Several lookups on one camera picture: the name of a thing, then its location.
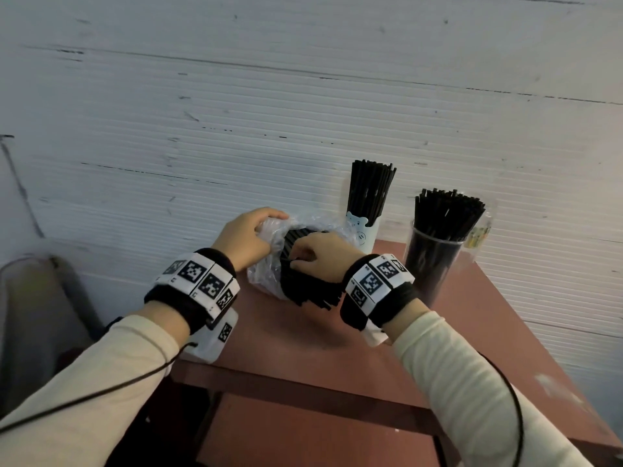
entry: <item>wooden table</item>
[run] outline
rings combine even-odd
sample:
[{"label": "wooden table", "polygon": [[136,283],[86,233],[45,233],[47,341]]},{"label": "wooden table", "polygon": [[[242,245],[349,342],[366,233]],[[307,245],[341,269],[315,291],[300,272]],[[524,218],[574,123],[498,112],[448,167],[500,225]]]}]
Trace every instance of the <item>wooden table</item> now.
[{"label": "wooden table", "polygon": [[[377,241],[377,253],[401,257],[404,244]],[[302,308],[252,287],[241,276],[238,325],[221,357],[207,365],[183,356],[175,381],[428,435],[443,435],[424,396],[391,347],[369,348],[338,311]],[[572,440],[596,466],[618,465],[622,445],[592,411],[551,398],[543,374],[582,400],[573,385],[477,264],[451,271],[433,309]]]}]

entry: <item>cream sleeve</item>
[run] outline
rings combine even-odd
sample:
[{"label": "cream sleeve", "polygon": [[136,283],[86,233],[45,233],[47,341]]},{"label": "cream sleeve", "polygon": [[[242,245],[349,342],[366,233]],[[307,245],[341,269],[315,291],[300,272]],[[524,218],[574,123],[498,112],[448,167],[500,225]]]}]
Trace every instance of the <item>cream sleeve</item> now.
[{"label": "cream sleeve", "polygon": [[[175,340],[160,326],[142,316],[128,316],[2,419],[0,427],[143,375],[178,351]],[[118,392],[0,435],[0,465],[103,466],[166,374],[162,370]]]},{"label": "cream sleeve", "polygon": [[[500,374],[431,311],[394,343],[402,365],[423,391],[467,467],[510,467],[518,441],[515,405]],[[580,451],[515,389],[523,412],[521,466],[585,467]]]}]

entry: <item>transparent plastic wrap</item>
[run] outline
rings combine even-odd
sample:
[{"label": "transparent plastic wrap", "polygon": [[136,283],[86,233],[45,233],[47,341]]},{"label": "transparent plastic wrap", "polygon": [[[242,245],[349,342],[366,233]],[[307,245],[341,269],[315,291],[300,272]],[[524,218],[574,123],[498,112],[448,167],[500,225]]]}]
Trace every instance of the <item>transparent plastic wrap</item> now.
[{"label": "transparent plastic wrap", "polygon": [[349,243],[357,244],[357,231],[344,216],[321,214],[318,212],[291,215],[287,220],[269,218],[264,221],[258,236],[270,244],[270,254],[247,269],[249,282],[260,290],[287,300],[281,290],[280,254],[284,249],[285,235],[291,229],[309,228],[318,231],[335,232]]}]

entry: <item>right hand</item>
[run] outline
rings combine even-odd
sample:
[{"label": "right hand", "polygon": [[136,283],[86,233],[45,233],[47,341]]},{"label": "right hand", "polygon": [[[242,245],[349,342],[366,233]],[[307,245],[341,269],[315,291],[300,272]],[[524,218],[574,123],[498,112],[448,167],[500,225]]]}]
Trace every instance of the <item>right hand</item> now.
[{"label": "right hand", "polygon": [[290,268],[325,282],[340,283],[347,270],[364,255],[336,233],[311,233],[292,246]]}]

